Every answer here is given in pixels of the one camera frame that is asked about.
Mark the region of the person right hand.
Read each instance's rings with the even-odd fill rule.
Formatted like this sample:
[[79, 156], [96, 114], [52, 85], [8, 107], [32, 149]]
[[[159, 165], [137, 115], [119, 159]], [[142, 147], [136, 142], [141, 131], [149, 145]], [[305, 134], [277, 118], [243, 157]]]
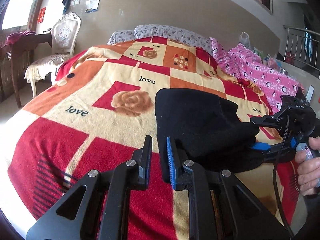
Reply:
[[319, 157], [306, 160], [305, 151], [297, 151], [295, 162], [298, 164], [298, 185], [300, 193], [304, 196], [317, 194], [316, 185], [319, 182], [320, 161]]

